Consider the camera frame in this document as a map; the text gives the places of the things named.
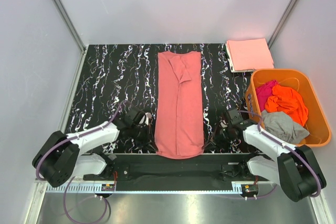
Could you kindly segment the salmon red t shirt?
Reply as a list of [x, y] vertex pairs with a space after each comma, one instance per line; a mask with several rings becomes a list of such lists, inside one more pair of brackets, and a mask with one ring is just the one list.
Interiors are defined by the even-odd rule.
[[158, 99], [154, 133], [157, 154], [186, 159], [203, 153], [201, 53], [158, 54]]

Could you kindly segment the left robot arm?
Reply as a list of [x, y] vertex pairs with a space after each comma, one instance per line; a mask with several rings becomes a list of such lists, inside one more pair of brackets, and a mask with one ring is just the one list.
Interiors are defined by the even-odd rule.
[[127, 113], [115, 114], [110, 121], [88, 130], [68, 135], [55, 131], [33, 158], [36, 177], [47, 181], [53, 188], [72, 177], [112, 180], [117, 170], [113, 158], [104, 154], [102, 146], [116, 143], [120, 138], [131, 138], [156, 151], [151, 122], [151, 113], [131, 108]]

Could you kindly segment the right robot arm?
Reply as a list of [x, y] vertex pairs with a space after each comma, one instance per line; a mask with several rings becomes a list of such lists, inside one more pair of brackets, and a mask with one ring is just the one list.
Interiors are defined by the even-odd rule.
[[312, 149], [287, 143], [264, 130], [262, 120], [244, 119], [242, 114], [242, 110], [225, 111], [202, 148], [221, 147], [215, 139], [221, 134], [227, 140], [240, 139], [260, 150], [261, 154], [249, 154], [237, 168], [223, 171], [223, 175], [229, 178], [262, 177], [280, 186], [294, 202], [320, 196], [327, 182]]

